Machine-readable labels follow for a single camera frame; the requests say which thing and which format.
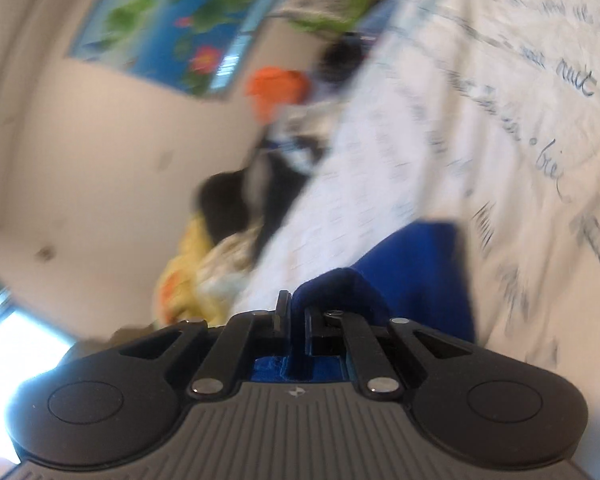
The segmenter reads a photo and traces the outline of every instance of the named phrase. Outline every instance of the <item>orange object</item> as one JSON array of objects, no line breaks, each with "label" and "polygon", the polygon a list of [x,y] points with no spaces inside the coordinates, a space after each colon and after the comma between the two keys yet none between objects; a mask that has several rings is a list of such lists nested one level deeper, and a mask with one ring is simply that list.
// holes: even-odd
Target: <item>orange object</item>
[{"label": "orange object", "polygon": [[161,321],[166,325],[174,324],[177,321],[176,315],[169,310],[168,305],[174,296],[176,287],[181,281],[182,276],[180,272],[175,271],[165,280],[164,285],[160,289],[160,316]]},{"label": "orange object", "polygon": [[251,76],[247,95],[255,98],[258,120],[270,124],[276,120],[279,105],[301,104],[310,89],[311,82],[302,72],[267,66]]}]

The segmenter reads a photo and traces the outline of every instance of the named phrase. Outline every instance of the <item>gray ribbed surface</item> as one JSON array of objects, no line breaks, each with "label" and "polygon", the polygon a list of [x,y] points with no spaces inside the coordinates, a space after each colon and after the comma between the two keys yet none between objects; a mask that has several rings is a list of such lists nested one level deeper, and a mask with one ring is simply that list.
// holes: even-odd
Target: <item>gray ribbed surface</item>
[{"label": "gray ribbed surface", "polygon": [[9,480],[582,480],[561,463],[536,472],[493,472],[443,454],[392,403],[350,383],[245,383],[224,402],[199,404],[176,435],[135,463],[74,473],[24,464]]}]

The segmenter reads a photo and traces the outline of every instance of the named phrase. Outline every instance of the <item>blue cloth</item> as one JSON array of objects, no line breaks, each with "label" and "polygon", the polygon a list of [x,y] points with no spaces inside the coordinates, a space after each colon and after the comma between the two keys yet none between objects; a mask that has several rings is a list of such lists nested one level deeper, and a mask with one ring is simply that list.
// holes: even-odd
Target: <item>blue cloth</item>
[{"label": "blue cloth", "polygon": [[368,52],[388,27],[401,0],[380,0],[356,23],[356,32],[362,37]]},{"label": "blue cloth", "polygon": [[[346,372],[343,363],[337,356],[320,356],[310,358],[312,361],[312,374],[308,382],[337,383],[345,381]],[[253,365],[251,381],[257,383],[288,383],[290,379],[285,375],[286,357],[261,357]]]},{"label": "blue cloth", "polygon": [[304,311],[343,310],[384,326],[407,317],[465,341],[475,339],[468,295],[457,258],[457,232],[449,223],[414,222],[395,232],[346,269],[330,270],[301,285],[291,300],[291,354],[261,363],[252,380],[345,380],[320,358],[305,355]]}]

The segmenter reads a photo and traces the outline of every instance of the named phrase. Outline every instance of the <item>yellow fabric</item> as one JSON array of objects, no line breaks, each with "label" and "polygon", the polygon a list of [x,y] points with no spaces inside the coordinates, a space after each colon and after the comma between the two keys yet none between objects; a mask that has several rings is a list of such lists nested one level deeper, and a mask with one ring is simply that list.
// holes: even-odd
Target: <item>yellow fabric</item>
[{"label": "yellow fabric", "polygon": [[221,301],[227,309],[247,287],[251,273],[253,245],[262,229],[259,223],[247,231],[222,240],[205,256],[197,272],[198,291]]},{"label": "yellow fabric", "polygon": [[168,264],[155,289],[158,320],[164,325],[181,319],[202,317],[209,326],[226,323],[228,306],[198,291],[196,273],[213,248],[205,219],[197,213],[180,242],[180,254]]}]

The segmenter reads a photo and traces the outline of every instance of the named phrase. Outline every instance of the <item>metal rivet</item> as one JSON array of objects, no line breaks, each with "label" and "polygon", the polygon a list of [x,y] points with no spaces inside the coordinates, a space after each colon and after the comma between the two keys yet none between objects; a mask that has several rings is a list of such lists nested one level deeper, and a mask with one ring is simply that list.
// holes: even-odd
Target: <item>metal rivet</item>
[{"label": "metal rivet", "polygon": [[400,388],[400,383],[391,377],[376,377],[366,387],[376,394],[390,394]]},{"label": "metal rivet", "polygon": [[222,391],[224,384],[218,379],[198,379],[191,385],[191,389],[195,394],[213,395]]}]

